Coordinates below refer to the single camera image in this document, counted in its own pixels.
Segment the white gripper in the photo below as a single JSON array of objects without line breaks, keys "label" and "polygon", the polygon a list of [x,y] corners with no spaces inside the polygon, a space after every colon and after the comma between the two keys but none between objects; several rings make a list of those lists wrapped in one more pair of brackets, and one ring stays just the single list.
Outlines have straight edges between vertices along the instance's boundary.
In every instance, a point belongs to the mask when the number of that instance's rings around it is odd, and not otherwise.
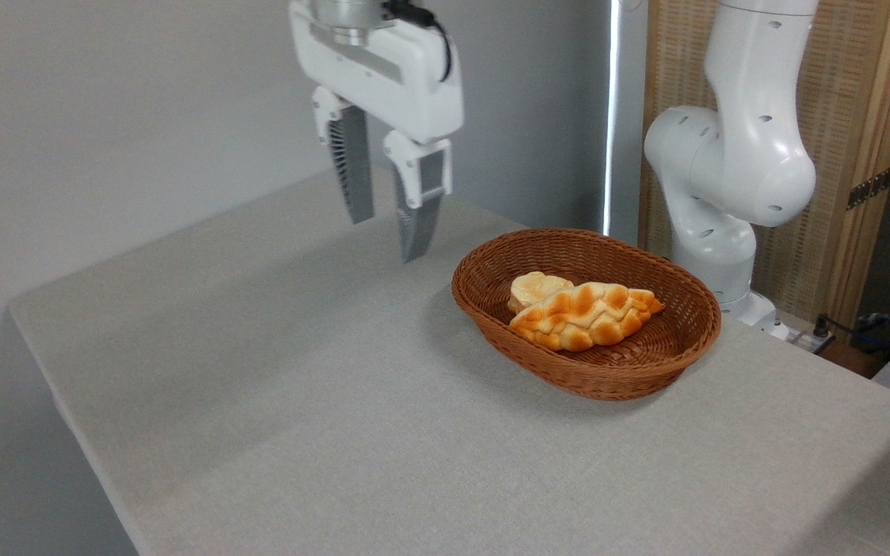
[{"label": "white gripper", "polygon": [[300,66],[317,84],[318,140],[351,222],[375,214],[368,114],[395,130],[382,146],[393,165],[400,257],[424,256],[440,203],[453,191],[445,137],[465,120],[451,39],[434,14],[407,1],[293,1],[290,24]]}]

